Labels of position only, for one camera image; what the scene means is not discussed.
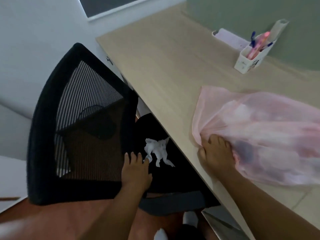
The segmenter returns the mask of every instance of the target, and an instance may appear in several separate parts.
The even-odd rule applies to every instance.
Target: pant leg
[[[183,224],[176,235],[176,240],[206,240],[194,226]]]

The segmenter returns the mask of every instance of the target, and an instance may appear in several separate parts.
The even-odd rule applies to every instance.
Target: window sill
[[[121,11],[121,10],[126,9],[126,8],[128,8],[128,7],[132,7],[132,6],[134,6],[134,5],[137,5],[137,4],[139,4],[139,3],[143,3],[143,2],[146,2],[146,1],[148,1],[148,0],[136,0],[136,1],[133,1],[133,2],[131,2],[131,3],[125,4],[125,5],[121,6],[121,7],[116,7],[116,8],[113,8],[113,9],[109,10],[109,11],[99,13],[99,14],[97,14],[97,15],[94,15],[94,16],[92,16],[92,17],[89,17],[89,18],[88,18],[88,22],[91,22],[91,21],[93,21],[93,20],[97,20],[97,19],[102,18],[102,17],[104,17],[104,16],[110,15],[110,14],[112,14],[112,13]]]

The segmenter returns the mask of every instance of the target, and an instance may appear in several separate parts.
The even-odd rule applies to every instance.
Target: white shoe
[[[186,211],[183,214],[183,220],[182,220],[183,224],[198,227],[198,221],[199,221],[198,217],[194,211]]]
[[[168,236],[162,228],[158,230],[154,235],[154,240],[168,240]]]

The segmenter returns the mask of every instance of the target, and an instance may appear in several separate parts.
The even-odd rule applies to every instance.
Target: wooden floor
[[[35,206],[25,199],[0,214],[0,239],[78,239],[111,202],[98,200]],[[183,213],[176,213],[155,217],[139,209],[129,240],[152,240],[160,228],[173,239],[182,224],[182,216]]]

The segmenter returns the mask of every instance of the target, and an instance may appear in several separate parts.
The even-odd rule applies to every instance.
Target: crumpled tissue
[[[144,147],[144,150],[147,153],[146,158],[149,159],[149,162],[152,162],[152,156],[151,153],[153,152],[155,156],[157,157],[157,161],[155,162],[155,165],[159,168],[160,167],[160,160],[163,159],[163,162],[166,165],[170,165],[172,167],[175,167],[174,164],[167,159],[168,153],[166,151],[166,146],[168,144],[169,137],[165,140],[156,141],[153,139],[146,139],[146,146]]]

